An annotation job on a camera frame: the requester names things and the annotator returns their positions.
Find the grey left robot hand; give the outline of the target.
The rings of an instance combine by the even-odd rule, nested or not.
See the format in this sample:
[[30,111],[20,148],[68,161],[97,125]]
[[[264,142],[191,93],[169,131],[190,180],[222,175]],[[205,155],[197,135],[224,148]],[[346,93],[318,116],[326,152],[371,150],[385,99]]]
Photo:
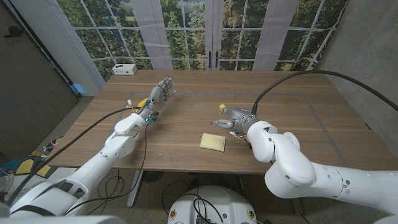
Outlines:
[[167,100],[176,93],[176,91],[172,91],[173,86],[173,79],[165,77],[153,87],[144,106],[137,112],[147,124],[157,119],[159,111],[165,106]]

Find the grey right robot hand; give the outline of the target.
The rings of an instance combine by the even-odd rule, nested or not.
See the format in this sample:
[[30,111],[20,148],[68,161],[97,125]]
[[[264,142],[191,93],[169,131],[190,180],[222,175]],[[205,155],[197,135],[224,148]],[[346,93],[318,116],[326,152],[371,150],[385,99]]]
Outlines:
[[259,121],[256,115],[245,108],[226,107],[224,104],[221,104],[219,105],[219,109],[220,113],[225,114],[228,119],[211,121],[210,124],[212,126],[219,126],[225,129],[239,127],[243,130],[243,133],[246,134],[249,128]]

